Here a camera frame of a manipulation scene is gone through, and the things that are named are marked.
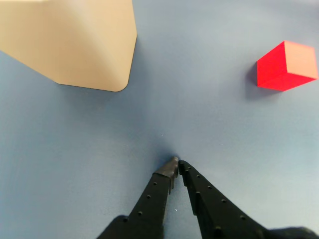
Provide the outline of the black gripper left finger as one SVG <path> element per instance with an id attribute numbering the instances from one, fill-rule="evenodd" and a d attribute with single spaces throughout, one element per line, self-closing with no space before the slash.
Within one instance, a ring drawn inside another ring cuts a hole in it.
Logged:
<path id="1" fill-rule="evenodd" d="M 178 161 L 174 156 L 155 171 L 130 214 L 113 219 L 98 238 L 162 239 L 167 198 L 178 176 Z"/>

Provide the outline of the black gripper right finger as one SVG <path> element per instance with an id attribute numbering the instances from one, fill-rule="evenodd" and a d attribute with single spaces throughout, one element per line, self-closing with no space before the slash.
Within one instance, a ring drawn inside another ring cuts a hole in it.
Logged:
<path id="1" fill-rule="evenodd" d="M 186 161 L 179 173 L 203 239 L 273 239 L 274 235 L 247 216 Z"/>

